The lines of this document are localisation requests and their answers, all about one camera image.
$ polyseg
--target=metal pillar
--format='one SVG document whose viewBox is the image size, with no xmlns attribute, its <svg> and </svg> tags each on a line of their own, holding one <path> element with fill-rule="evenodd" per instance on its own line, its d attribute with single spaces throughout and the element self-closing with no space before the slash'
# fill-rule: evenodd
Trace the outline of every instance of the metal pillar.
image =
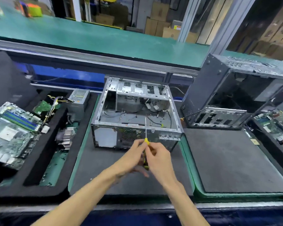
<svg viewBox="0 0 283 226">
<path fill-rule="evenodd" d="M 82 21 L 80 0 L 72 0 L 72 3 L 73 3 L 73 9 L 75 11 L 75 20 Z"/>
<path fill-rule="evenodd" d="M 188 7 L 186 8 L 186 13 L 184 15 L 182 24 L 181 24 L 181 30 L 178 36 L 177 41 L 184 43 L 186 41 L 186 38 L 188 37 L 188 33 L 191 29 L 194 17 L 196 15 L 196 12 L 198 10 L 199 4 L 201 0 L 190 0 Z"/>
<path fill-rule="evenodd" d="M 233 0 L 207 55 L 209 53 L 222 55 L 254 2 L 255 0 Z"/>
</svg>

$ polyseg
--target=power supply unit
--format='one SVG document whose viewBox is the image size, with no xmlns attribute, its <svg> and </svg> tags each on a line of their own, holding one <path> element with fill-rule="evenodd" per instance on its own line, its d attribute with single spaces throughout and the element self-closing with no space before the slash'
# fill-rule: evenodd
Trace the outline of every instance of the power supply unit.
<svg viewBox="0 0 283 226">
<path fill-rule="evenodd" d="M 183 129 L 169 87 L 109 77 L 91 122 L 94 145 L 130 148 L 145 138 L 145 125 L 148 140 L 170 151 L 180 140 Z"/>
<path fill-rule="evenodd" d="M 278 64 L 209 54 L 181 110 L 189 126 L 240 129 L 282 90 Z"/>
<path fill-rule="evenodd" d="M 84 116 L 85 108 L 89 99 L 89 90 L 74 89 L 69 100 L 73 103 L 67 103 L 68 113 L 71 114 L 71 121 L 81 121 Z"/>
</svg>

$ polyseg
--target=yellow screwdriver handle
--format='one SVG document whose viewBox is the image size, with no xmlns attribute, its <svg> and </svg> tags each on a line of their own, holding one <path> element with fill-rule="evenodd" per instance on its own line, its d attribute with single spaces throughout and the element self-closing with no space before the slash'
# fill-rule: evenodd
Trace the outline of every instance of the yellow screwdriver handle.
<svg viewBox="0 0 283 226">
<path fill-rule="evenodd" d="M 148 138 L 145 138 L 144 141 L 145 141 L 148 145 L 150 144 Z"/>
</svg>

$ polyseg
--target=screwdriver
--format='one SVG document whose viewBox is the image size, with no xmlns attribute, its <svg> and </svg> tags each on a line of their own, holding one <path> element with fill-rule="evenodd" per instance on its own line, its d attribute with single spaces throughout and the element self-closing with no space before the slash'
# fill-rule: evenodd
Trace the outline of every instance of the screwdriver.
<svg viewBox="0 0 283 226">
<path fill-rule="evenodd" d="M 146 117 L 144 118 L 144 132 L 146 134 L 144 141 L 149 145 L 149 140 L 147 138 L 147 119 Z"/>
</svg>

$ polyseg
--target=green workbench surface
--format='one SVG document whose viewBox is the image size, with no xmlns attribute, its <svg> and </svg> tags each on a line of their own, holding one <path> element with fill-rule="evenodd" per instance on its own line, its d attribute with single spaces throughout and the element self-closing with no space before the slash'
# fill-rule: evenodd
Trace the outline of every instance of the green workbench surface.
<svg viewBox="0 0 283 226">
<path fill-rule="evenodd" d="M 26 18 L 1 4 L 0 37 L 130 58 L 201 67 L 209 46 L 51 17 Z M 225 55 L 249 57 L 226 51 Z"/>
</svg>

